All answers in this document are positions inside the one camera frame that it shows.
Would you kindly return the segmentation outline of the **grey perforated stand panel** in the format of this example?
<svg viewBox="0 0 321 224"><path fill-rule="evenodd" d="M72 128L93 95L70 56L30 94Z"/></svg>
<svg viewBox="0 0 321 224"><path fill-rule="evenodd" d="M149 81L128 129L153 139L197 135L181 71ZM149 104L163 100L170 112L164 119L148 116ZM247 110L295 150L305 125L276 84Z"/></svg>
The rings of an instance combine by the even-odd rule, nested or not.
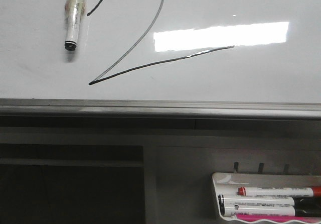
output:
<svg viewBox="0 0 321 224"><path fill-rule="evenodd" d="M1 223L218 223L215 172L320 175L320 120L1 117Z"/></svg>

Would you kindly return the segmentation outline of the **lower black capped white marker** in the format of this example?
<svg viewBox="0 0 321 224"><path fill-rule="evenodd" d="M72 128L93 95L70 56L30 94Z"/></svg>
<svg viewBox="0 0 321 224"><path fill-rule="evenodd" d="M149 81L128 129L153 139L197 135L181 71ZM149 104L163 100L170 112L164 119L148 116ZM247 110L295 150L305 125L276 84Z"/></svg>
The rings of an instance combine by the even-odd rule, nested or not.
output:
<svg viewBox="0 0 321 224"><path fill-rule="evenodd" d="M274 216L301 216L320 217L320 208L301 208L294 206L247 206L240 204L225 204L220 206L221 214L232 216L243 215L274 215Z"/></svg>

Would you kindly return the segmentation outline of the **red capped white marker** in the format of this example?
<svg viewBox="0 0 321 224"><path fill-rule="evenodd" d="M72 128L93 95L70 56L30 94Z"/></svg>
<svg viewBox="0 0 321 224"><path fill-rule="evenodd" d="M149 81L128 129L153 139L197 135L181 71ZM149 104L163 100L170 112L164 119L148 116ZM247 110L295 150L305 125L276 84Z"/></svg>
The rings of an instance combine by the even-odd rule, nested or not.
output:
<svg viewBox="0 0 321 224"><path fill-rule="evenodd" d="M320 197L320 186L313 187L239 187L242 196Z"/></svg>

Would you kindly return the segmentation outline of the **white plastic marker tray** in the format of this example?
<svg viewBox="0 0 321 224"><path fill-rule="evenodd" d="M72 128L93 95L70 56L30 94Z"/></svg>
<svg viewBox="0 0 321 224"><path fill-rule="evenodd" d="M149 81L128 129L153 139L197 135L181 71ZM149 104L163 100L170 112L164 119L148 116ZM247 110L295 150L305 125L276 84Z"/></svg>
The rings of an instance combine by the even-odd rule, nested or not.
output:
<svg viewBox="0 0 321 224"><path fill-rule="evenodd" d="M320 186L320 176L273 175L273 174L212 174L212 192L217 214L217 223L246 223L232 217L223 216L219 208L218 195L235 195L239 187L311 187Z"/></svg>

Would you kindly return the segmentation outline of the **black capped white marker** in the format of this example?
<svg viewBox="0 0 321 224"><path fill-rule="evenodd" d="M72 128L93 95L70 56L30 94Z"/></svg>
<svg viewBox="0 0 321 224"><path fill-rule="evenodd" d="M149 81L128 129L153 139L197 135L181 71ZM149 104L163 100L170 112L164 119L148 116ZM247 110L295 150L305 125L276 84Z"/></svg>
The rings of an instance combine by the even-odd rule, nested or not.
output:
<svg viewBox="0 0 321 224"><path fill-rule="evenodd" d="M250 206L296 206L320 205L320 197L279 197L279 196L239 196L218 195L220 205L237 204Z"/></svg>
<svg viewBox="0 0 321 224"><path fill-rule="evenodd" d="M220 206L221 214L232 216L243 215L274 215L274 216L301 216L320 217L320 208L301 208L294 206L247 206L240 204L225 204Z"/></svg>

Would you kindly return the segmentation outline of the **upper black capped white marker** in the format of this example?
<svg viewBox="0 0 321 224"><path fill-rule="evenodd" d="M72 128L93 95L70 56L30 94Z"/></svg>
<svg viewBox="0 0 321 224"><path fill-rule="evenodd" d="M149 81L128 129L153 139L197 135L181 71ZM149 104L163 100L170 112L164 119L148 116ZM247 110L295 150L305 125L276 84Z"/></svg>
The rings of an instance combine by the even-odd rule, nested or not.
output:
<svg viewBox="0 0 321 224"><path fill-rule="evenodd" d="M220 205L237 204L250 206L296 206L320 205L320 197L279 197L279 196L239 196L218 195Z"/></svg>

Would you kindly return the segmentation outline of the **white whiteboard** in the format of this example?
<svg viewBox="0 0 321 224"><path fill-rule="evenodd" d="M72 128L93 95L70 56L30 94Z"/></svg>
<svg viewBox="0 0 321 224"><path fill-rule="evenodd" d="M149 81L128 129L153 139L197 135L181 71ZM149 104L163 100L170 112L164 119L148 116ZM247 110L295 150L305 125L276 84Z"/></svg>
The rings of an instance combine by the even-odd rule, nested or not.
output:
<svg viewBox="0 0 321 224"><path fill-rule="evenodd" d="M320 0L1 0L1 97L320 102Z"/></svg>

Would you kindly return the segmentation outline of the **taped black whiteboard marker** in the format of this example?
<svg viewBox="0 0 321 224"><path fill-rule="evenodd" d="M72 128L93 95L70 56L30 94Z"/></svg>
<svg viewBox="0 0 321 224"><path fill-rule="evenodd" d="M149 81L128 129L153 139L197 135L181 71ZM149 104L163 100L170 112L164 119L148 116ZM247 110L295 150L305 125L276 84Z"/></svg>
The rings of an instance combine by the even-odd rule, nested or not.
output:
<svg viewBox="0 0 321 224"><path fill-rule="evenodd" d="M75 51L78 44L81 18L84 14L85 0L67 0L65 4L66 39L65 49Z"/></svg>

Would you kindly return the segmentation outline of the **pink marker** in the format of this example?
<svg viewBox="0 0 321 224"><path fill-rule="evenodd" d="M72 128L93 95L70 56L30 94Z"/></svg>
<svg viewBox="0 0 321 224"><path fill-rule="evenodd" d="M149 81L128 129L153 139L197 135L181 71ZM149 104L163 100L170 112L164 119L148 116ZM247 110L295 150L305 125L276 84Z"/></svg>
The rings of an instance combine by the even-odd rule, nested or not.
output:
<svg viewBox="0 0 321 224"><path fill-rule="evenodd" d="M246 214L235 214L233 217L248 221L254 222L259 220L270 220L278 223L284 223L287 221L298 220L306 223L317 223L320 222L320 217L300 217L300 216L282 216L282 215L246 215Z"/></svg>

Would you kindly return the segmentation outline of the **grey aluminium whiteboard frame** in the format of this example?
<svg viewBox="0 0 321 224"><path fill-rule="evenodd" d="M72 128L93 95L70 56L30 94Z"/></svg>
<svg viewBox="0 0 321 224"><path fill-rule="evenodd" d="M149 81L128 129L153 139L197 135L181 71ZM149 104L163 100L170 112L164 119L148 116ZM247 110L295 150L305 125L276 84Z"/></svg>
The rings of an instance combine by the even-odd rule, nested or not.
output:
<svg viewBox="0 0 321 224"><path fill-rule="evenodd" d="M2 98L2 116L320 120L319 103Z"/></svg>

